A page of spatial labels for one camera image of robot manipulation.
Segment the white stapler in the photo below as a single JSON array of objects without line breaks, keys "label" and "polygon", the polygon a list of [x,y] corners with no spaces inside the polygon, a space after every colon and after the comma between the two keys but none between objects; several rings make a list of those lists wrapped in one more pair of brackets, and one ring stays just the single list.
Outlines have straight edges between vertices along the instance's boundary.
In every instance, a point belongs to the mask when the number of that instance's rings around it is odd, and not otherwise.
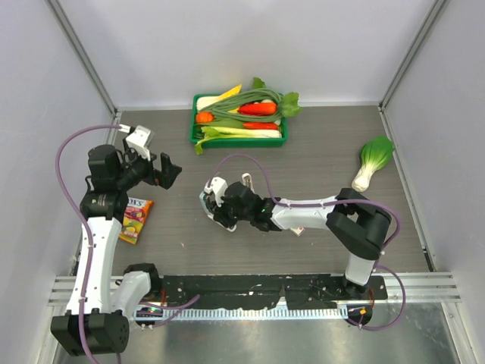
[{"label": "white stapler", "polygon": [[244,173],[242,175],[242,184],[248,187],[250,190],[254,190],[254,184],[250,173]]}]

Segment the small staple box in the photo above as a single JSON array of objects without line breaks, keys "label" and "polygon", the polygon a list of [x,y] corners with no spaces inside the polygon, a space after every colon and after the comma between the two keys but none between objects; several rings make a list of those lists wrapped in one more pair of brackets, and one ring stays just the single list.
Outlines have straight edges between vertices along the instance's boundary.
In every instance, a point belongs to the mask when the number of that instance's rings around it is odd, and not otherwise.
[{"label": "small staple box", "polygon": [[303,227],[295,227],[295,228],[291,228],[291,231],[296,235],[296,236],[301,236],[303,234],[303,232],[305,231],[305,229]]}]

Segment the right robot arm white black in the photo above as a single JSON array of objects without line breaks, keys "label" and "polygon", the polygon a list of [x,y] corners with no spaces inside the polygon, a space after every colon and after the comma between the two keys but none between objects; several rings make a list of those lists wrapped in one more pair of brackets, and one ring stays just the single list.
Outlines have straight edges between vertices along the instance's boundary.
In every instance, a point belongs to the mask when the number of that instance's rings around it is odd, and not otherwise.
[{"label": "right robot arm white black", "polygon": [[343,188],[336,196],[319,200],[262,198],[241,182],[228,185],[216,178],[199,195],[207,216],[228,231],[247,221],[260,231],[311,228],[330,231],[348,250],[343,293],[362,298],[384,248],[391,214],[356,191]]}]

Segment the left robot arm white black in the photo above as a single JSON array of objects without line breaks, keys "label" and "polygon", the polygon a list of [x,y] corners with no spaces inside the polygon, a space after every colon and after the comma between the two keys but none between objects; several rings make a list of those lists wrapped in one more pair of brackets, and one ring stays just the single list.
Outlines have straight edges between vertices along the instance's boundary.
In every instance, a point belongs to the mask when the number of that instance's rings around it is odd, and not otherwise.
[{"label": "left robot arm white black", "polygon": [[127,347],[130,322],[143,300],[160,297],[162,280],[152,263],[130,266],[111,289],[114,252],[129,198],[137,184],[171,188],[182,168],[166,153],[144,158],[129,143],[124,150],[105,144],[88,153],[90,174],[81,203],[74,207],[82,224],[82,247],[75,286],[66,313],[55,316],[51,333],[71,356],[119,356]]}]

